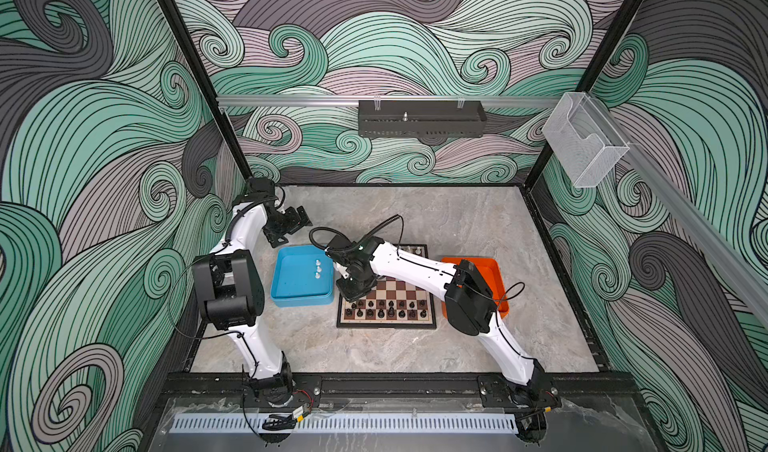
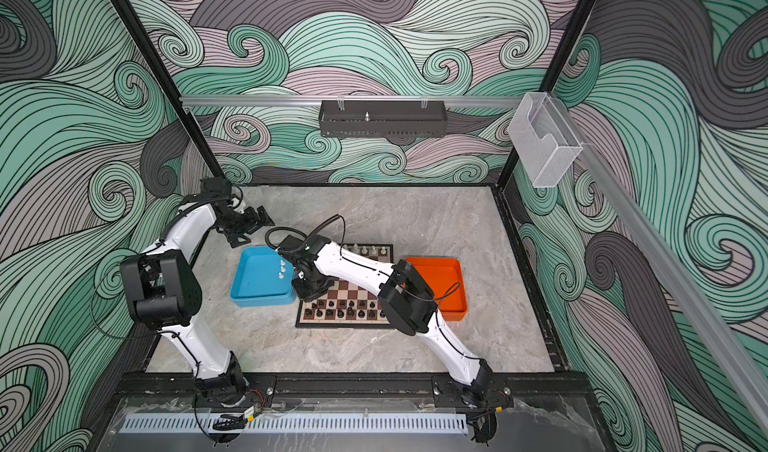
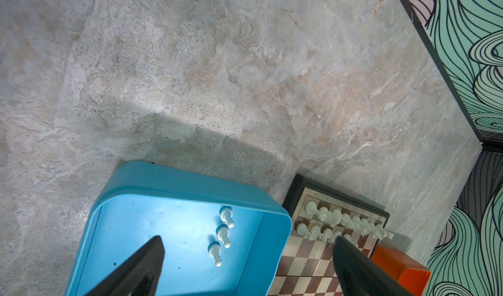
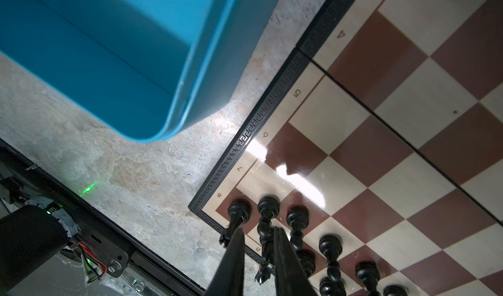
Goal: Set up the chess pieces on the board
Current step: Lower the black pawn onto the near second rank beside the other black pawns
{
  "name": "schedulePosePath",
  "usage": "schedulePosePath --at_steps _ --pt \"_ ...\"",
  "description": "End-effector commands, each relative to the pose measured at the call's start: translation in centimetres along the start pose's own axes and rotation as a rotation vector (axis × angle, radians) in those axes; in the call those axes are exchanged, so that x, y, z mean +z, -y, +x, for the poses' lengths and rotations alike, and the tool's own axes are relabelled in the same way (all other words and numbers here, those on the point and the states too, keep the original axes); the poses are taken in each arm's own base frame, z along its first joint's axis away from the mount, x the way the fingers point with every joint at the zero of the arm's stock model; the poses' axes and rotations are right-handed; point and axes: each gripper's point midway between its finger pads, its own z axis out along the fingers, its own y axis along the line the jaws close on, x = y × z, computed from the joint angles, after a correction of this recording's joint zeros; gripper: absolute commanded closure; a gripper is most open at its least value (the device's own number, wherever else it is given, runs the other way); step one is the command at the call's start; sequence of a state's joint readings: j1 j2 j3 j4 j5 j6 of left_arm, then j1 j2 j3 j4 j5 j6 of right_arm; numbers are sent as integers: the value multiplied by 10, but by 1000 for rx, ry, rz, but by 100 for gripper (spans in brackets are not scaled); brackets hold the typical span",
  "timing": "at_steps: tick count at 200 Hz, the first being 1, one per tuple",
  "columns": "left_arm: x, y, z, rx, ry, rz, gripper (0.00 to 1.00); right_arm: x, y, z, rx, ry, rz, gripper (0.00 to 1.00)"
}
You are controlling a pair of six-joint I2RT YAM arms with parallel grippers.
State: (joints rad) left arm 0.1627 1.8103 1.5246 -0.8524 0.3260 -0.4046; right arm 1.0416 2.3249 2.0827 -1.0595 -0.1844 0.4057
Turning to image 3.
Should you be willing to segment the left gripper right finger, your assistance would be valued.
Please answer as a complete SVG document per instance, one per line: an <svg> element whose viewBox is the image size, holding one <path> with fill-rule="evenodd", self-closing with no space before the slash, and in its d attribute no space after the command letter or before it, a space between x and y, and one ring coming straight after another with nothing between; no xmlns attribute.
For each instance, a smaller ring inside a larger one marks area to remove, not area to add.
<svg viewBox="0 0 503 296"><path fill-rule="evenodd" d="M345 296L410 295L344 237L335 239L332 260Z"/></svg>

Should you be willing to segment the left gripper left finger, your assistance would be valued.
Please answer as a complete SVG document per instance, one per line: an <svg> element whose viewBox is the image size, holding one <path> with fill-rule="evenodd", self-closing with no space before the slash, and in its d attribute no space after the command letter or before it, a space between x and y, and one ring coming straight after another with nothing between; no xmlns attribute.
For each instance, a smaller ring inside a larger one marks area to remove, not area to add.
<svg viewBox="0 0 503 296"><path fill-rule="evenodd" d="M154 295L161 277L165 247L160 236L151 238L88 295Z"/></svg>

